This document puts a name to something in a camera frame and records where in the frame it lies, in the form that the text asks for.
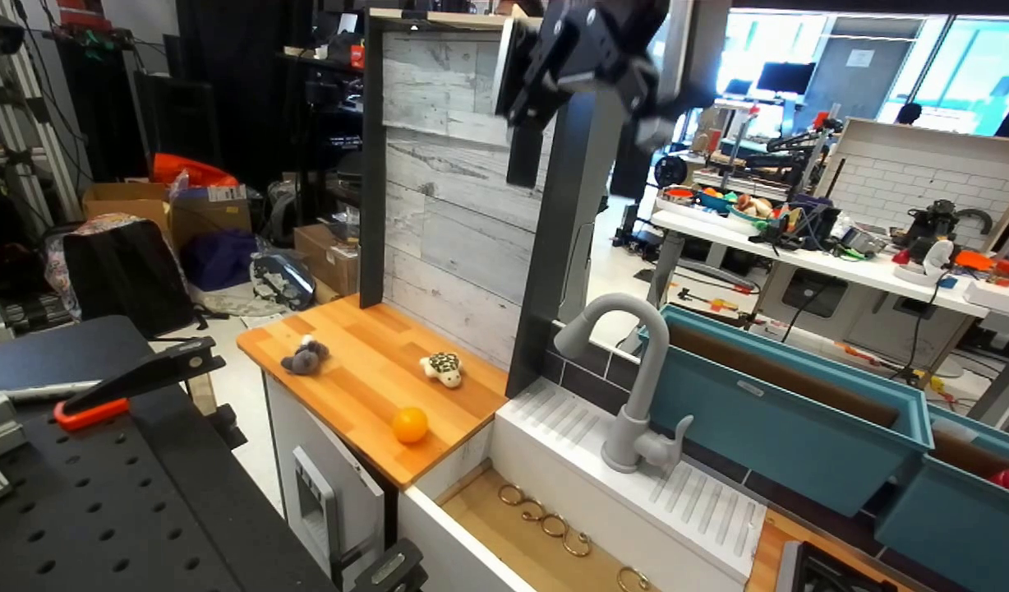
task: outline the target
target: white sink basin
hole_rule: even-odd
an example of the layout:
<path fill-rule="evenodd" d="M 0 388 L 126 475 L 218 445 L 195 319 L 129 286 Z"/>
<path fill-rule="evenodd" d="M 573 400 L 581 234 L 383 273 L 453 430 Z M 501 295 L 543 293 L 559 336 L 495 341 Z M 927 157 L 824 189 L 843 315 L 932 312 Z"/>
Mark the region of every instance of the white sink basin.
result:
<path fill-rule="evenodd" d="M 402 494 L 402 535 L 425 551 L 427 588 L 533 588 L 439 509 L 475 467 L 537 498 L 653 588 L 743 588 L 766 507 L 692 465 L 669 477 L 619 475 L 601 461 L 610 416 L 537 381 L 495 422 Z"/>

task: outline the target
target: teal container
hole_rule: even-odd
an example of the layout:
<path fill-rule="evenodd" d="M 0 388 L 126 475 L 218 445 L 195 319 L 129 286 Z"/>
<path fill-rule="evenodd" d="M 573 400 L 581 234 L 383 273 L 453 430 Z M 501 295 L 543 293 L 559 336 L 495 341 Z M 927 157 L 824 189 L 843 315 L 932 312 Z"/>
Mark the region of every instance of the teal container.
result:
<path fill-rule="evenodd" d="M 1009 467 L 1009 435 L 949 411 L 932 411 L 932 427 L 935 455 L 919 461 L 873 535 L 962 588 L 1009 588 L 1009 489 L 989 481 Z"/>
<path fill-rule="evenodd" d="M 738 358 L 813 378 L 851 398 L 851 407 L 887 419 L 883 423 L 869 422 L 677 347 L 667 353 L 651 407 L 656 427 L 692 416 L 689 442 L 835 512 L 854 515 L 887 481 L 900 483 L 918 457 L 932 449 L 923 393 L 704 315 L 667 309 L 664 319 L 677 336 L 710 339 Z"/>

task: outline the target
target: black table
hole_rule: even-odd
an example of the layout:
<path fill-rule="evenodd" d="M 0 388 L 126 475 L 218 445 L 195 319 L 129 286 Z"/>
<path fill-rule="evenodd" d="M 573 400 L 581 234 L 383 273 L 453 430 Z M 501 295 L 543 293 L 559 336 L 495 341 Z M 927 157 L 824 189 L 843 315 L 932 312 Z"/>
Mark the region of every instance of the black table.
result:
<path fill-rule="evenodd" d="M 103 378 L 148 353 L 122 315 L 61 327 L 0 347 L 0 388 Z M 20 419 L 31 445 L 0 457 L 16 486 L 0 588 L 331 588 L 178 385 L 81 435 L 50 406 Z"/>

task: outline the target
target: storage box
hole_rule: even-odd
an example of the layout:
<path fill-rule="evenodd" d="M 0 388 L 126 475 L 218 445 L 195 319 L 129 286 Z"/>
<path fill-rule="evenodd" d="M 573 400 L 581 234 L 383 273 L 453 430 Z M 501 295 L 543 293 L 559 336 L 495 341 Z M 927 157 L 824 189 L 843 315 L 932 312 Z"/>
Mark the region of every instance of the storage box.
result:
<path fill-rule="evenodd" d="M 136 213 L 150 219 L 170 251 L 186 239 L 220 229 L 250 229 L 247 202 L 169 202 L 169 185 L 88 185 L 81 194 L 81 217 Z"/>
<path fill-rule="evenodd" d="M 1009 435 L 932 407 L 935 451 L 881 521 L 877 538 L 960 588 L 1009 588 Z"/>
<path fill-rule="evenodd" d="M 88 185 L 81 194 L 81 217 L 136 213 L 150 219 L 170 242 L 170 203 L 163 185 Z"/>
<path fill-rule="evenodd" d="M 674 350 L 651 407 L 689 442 L 841 515 L 932 449 L 923 393 L 667 309 Z"/>
<path fill-rule="evenodd" d="M 297 226 L 297 251 L 308 268 L 308 273 L 340 295 L 360 289 L 360 251 L 343 242 L 327 226 L 322 225 Z"/>

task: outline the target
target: pegboard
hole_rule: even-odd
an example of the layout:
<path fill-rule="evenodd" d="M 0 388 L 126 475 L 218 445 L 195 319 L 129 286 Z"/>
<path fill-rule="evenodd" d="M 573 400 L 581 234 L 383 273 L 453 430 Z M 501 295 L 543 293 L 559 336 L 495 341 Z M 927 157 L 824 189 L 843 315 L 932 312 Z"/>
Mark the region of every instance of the pegboard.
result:
<path fill-rule="evenodd" d="M 240 588 L 131 419 L 26 438 L 0 457 L 0 588 Z"/>

